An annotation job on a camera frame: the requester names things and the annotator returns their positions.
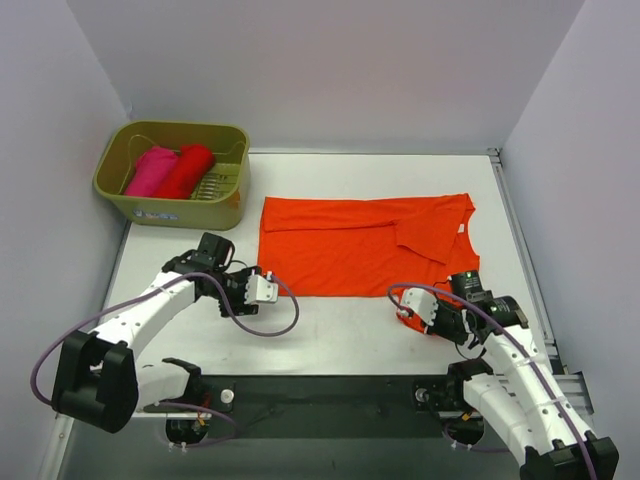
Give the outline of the orange t shirt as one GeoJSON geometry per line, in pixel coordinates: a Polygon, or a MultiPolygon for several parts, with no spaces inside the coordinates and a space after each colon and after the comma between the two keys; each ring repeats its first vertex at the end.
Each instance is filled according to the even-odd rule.
{"type": "Polygon", "coordinates": [[[480,266],[471,197],[266,198],[258,264],[299,297],[383,297],[399,284],[444,286],[480,266]]]}

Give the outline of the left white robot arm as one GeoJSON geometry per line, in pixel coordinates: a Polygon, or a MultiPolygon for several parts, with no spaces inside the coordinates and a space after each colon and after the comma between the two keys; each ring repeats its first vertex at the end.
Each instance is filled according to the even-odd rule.
{"type": "Polygon", "coordinates": [[[202,297],[215,299],[225,318],[255,315],[278,288],[258,266],[232,272],[234,244],[206,233],[197,248],[169,260],[141,297],[88,333],[63,341],[51,405],[54,411],[116,433],[134,412],[170,401],[190,411],[204,387],[198,366],[175,357],[143,364],[139,357],[180,312],[202,297]]]}

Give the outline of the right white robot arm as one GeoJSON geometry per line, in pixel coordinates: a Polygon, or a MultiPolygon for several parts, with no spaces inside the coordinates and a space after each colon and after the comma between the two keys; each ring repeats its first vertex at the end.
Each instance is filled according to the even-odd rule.
{"type": "Polygon", "coordinates": [[[456,335],[471,335],[486,355],[450,366],[446,401],[483,417],[523,479],[613,478],[618,449],[575,411],[518,302],[484,289],[475,271],[454,275],[450,284],[429,288],[428,326],[452,320],[456,335]]]}

